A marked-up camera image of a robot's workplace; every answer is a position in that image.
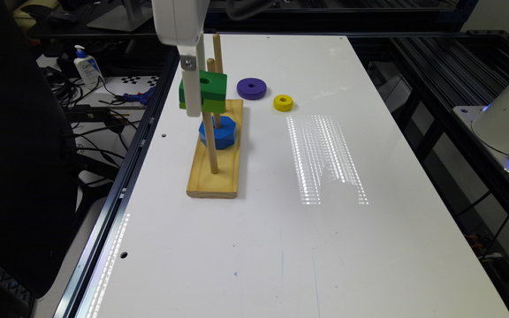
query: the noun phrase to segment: purple disk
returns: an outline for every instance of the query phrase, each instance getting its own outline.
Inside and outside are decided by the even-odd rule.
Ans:
[[[237,84],[237,93],[248,100],[263,98],[266,94],[266,83],[260,79],[242,79]]]

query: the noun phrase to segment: wooden peg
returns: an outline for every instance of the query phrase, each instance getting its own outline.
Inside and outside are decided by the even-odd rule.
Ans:
[[[208,147],[209,167],[211,173],[217,174],[219,168],[217,167],[217,153],[216,153],[216,135],[213,132],[213,124],[211,123],[211,113],[203,111],[203,129],[205,130],[205,143]]]
[[[213,50],[216,54],[216,72],[223,74],[223,57],[221,55],[221,37],[213,34]]]
[[[208,58],[208,72],[216,71],[216,60]],[[216,129],[221,128],[221,114],[213,113],[213,124]]]

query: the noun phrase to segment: yellow disk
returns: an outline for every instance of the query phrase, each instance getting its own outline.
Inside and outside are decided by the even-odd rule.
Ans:
[[[274,108],[280,111],[292,110],[293,99],[288,95],[278,95],[274,98]]]

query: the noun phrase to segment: black chair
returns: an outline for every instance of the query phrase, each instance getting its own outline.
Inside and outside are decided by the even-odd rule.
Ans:
[[[77,210],[78,175],[117,173],[75,148],[70,123],[0,0],[0,267],[36,298],[54,283],[91,201],[109,191],[110,184],[82,187]],[[28,306],[11,296],[0,288],[0,316],[28,317]]]

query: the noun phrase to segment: green square block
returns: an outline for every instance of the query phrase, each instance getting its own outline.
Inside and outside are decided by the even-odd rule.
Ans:
[[[225,101],[225,96],[227,95],[227,75],[200,71],[200,94],[202,99]],[[179,100],[180,102],[186,102],[183,80],[180,81]]]
[[[203,100],[203,105],[201,106],[202,111],[214,112],[217,114],[225,113],[225,101],[214,101],[209,99]]]

